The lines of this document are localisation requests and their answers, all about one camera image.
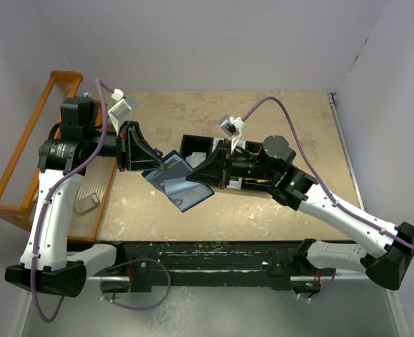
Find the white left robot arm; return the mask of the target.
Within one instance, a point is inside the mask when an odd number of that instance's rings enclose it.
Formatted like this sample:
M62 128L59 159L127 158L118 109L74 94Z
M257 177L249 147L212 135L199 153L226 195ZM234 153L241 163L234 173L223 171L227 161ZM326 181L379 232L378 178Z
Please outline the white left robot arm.
M4 279L22 289L77 297L90 276L106 270L120 275L127 266L121 244L94 244L74 256L67 254L67 236L76 195L94 158L116 159L119 171L162 171L162 154L151 148L136 121L125 118L135 108L121 95L104 113L96 129L98 106L92 98L65 99L62 121L39 148L38 200L32 231L20 261L6 268Z

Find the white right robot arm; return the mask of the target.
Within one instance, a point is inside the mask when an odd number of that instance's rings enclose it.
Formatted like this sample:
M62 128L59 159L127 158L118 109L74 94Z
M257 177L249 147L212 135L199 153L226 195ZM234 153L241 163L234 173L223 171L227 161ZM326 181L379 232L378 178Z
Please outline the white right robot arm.
M278 204L317 218L352 240L350 244L304 240L294 259L299 273L310 275L324 268L363 272L377 285L398 290L414 256L414 226L376 218L339 198L318 178L296 167L295 156L282 136L266 137L256 154L233 153L227 141L220 141L187 179L220 189L232 176L270 181L266 191Z

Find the blue leather card holder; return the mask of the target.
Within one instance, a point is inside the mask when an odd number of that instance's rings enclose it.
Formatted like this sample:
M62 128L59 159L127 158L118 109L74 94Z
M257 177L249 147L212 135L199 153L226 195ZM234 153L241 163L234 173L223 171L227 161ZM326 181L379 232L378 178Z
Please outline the blue leather card holder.
M169 152L162 159L166 165L165 170L145 171L142 177L181 212L190 210L214 195L208 185L187 180L193 168L177 151Z

